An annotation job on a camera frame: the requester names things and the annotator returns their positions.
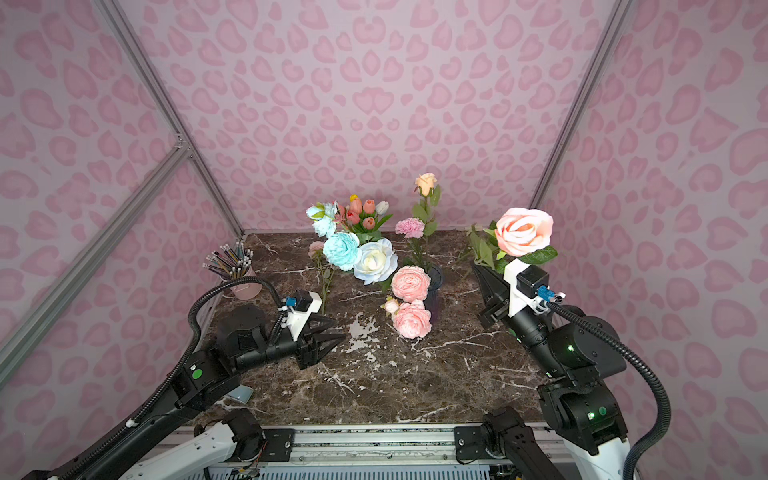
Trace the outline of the pink rose stem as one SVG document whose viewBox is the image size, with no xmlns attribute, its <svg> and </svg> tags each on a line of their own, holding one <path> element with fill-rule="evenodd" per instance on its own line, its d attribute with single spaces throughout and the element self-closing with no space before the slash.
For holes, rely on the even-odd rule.
<svg viewBox="0 0 768 480">
<path fill-rule="evenodd" d="M 513 207 L 486 227 L 472 226 L 468 244 L 476 265 L 502 274 L 512 262 L 543 265 L 559 253 L 551 245 L 553 217 L 542 210 Z"/>
</svg>

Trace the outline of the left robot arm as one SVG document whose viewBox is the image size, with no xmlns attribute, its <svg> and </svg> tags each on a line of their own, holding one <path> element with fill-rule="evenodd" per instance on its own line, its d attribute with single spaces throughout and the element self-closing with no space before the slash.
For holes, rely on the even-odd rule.
<svg viewBox="0 0 768 480">
<path fill-rule="evenodd" d="M 272 338 L 262 309 L 253 304 L 235 308 L 218 321 L 215 340 L 183 363 L 170 377 L 169 388 L 122 439 L 108 442 L 120 429 L 115 427 L 64 465 L 33 470 L 25 477 L 118 479 L 178 427 L 239 386 L 247 371 L 291 357 L 305 369 L 345 340 L 332 319 L 317 313 L 309 315 L 297 337 L 282 324 L 282 319 L 276 320 Z"/>
</svg>

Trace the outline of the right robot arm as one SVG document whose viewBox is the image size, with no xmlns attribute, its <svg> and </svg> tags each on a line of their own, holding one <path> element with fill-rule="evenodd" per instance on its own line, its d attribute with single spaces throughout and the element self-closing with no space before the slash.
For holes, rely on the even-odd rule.
<svg viewBox="0 0 768 480">
<path fill-rule="evenodd" d="M 628 429 L 606 378 L 623 372 L 626 361 L 590 327 L 614 336 L 606 321 L 565 304 L 549 276 L 531 265 L 503 279 L 476 265 L 484 308 L 481 323 L 503 324 L 546 377 L 536 389 L 544 420 L 564 442 L 584 479 L 636 478 L 626 469 Z"/>
</svg>

